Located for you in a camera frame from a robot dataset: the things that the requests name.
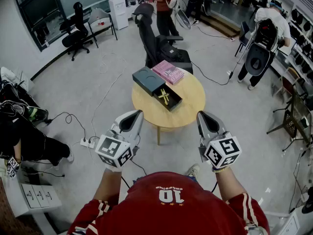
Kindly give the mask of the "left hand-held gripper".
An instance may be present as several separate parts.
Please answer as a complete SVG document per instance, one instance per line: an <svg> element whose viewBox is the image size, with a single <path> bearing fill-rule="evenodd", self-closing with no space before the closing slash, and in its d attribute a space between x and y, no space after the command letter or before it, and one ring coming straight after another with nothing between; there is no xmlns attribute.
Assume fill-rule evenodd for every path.
<svg viewBox="0 0 313 235"><path fill-rule="evenodd" d="M95 153L105 165L123 168L137 153L143 112L133 110L115 119L112 129L101 135Z"/></svg>

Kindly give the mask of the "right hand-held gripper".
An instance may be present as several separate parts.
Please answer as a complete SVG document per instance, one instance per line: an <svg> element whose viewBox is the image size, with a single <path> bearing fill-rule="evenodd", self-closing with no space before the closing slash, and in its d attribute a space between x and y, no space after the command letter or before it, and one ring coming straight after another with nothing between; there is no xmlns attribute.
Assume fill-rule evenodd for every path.
<svg viewBox="0 0 313 235"><path fill-rule="evenodd" d="M211 139L207 144L200 144L202 162L212 164L214 170L221 170L235 163L242 153L236 136L233 136L221 119L212 113L199 111L197 126L203 139Z"/></svg>

